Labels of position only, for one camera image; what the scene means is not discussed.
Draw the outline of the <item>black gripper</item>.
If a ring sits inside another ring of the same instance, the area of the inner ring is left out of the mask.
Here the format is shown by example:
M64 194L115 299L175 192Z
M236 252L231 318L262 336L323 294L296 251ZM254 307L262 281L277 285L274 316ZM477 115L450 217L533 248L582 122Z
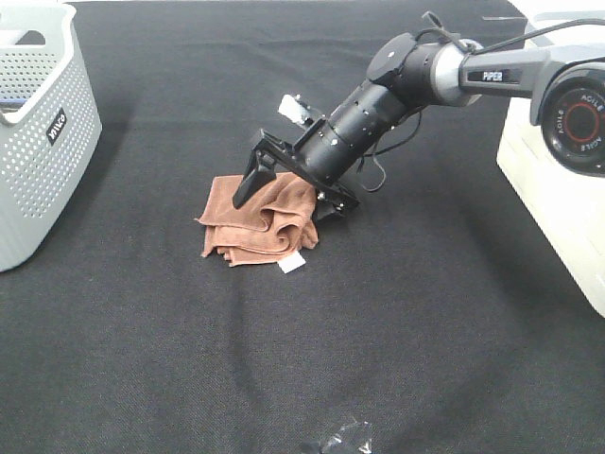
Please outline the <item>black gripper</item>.
M358 206L355 193L339 181L357 159L355 149L336 135L327 120L318 120L293 144L264 129L255 137L246 171L233 194L235 209L276 179L277 165L315 188L314 222L341 218Z

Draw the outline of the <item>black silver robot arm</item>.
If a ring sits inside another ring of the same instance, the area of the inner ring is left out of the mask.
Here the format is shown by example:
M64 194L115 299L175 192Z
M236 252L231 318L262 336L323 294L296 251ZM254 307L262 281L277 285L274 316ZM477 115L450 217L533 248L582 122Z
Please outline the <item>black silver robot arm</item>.
M372 58L364 80L329 115L300 97L279 111L302 136L287 143L259 131L233 206L243 206L283 166L309 182L331 212L357 205L340 177L389 130L424 108L464 107L480 96L526 98L529 121L550 153L586 176L604 173L604 47L555 44L496 51L471 40L423 44L404 33Z

